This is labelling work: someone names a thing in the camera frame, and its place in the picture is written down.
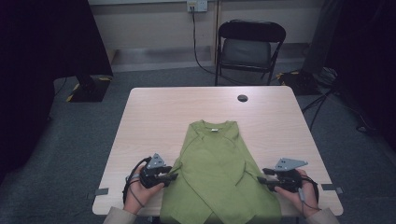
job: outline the sleeve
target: sleeve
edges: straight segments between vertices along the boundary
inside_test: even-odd
[[[111,207],[104,224],[132,224],[135,219],[136,215],[116,207]]]
[[[316,212],[313,216],[306,219],[308,224],[339,224],[337,217],[330,208]]]

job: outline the wrist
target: wrist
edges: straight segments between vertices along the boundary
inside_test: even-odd
[[[123,210],[125,210],[125,211],[127,211],[129,213],[132,213],[134,215],[137,215],[137,213],[139,213],[141,208],[142,208],[142,206],[140,206],[139,203],[126,202],[124,207],[123,207]]]
[[[309,218],[309,217],[313,216],[314,214],[316,214],[318,211],[319,211],[318,209],[313,209],[308,206],[304,206],[303,215],[305,218]]]

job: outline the t-shirt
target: t-shirt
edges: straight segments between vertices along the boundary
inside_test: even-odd
[[[235,121],[190,124],[163,192],[162,223],[278,223],[276,196],[257,176]]]

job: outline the chair backrest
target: chair backrest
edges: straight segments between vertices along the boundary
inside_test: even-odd
[[[271,21],[233,20],[226,21],[220,26],[219,41],[221,38],[283,43],[286,31],[279,24]]]

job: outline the wooden tabletop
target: wooden tabletop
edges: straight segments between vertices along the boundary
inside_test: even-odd
[[[238,101],[246,95],[247,101]],[[319,183],[319,207],[330,207],[337,215],[343,207],[331,184],[318,149],[292,90],[266,87],[178,87],[131,90],[92,211],[106,215],[111,206],[122,208],[125,176],[142,159],[159,153],[173,166],[182,148],[189,124],[203,119],[210,123],[237,121],[240,134],[260,168],[273,168],[280,158],[307,161],[302,167]],[[139,215],[158,216],[163,192],[155,195]],[[297,210],[277,195],[285,217]]]

